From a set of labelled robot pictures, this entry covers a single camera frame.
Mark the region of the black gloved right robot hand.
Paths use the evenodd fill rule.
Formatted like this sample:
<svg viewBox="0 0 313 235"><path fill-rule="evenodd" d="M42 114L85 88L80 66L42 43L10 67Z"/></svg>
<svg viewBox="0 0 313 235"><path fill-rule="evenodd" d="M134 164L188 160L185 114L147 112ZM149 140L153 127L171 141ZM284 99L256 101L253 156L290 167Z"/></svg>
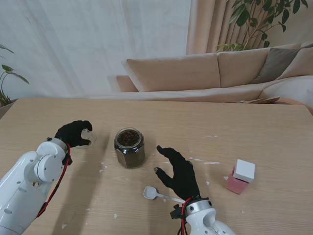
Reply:
<svg viewBox="0 0 313 235"><path fill-rule="evenodd" d="M184 201L187 199L200 199L201 194L191 162L173 148L163 148L158 145L156 149L169 160L173 168L173 177L170 177L159 167L154 168L155 174L162 183L172 189Z"/></svg>

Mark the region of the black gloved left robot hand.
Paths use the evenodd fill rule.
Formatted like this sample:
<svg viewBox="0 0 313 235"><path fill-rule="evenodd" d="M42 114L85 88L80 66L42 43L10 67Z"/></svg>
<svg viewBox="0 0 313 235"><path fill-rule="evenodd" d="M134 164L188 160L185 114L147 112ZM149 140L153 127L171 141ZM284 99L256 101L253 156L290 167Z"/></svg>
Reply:
<svg viewBox="0 0 313 235"><path fill-rule="evenodd" d="M54 138L60 139L71 148L87 146L91 144L91 141L81 137L83 130L86 129L92 132L92 124L89 121L76 120L59 128Z"/></svg>

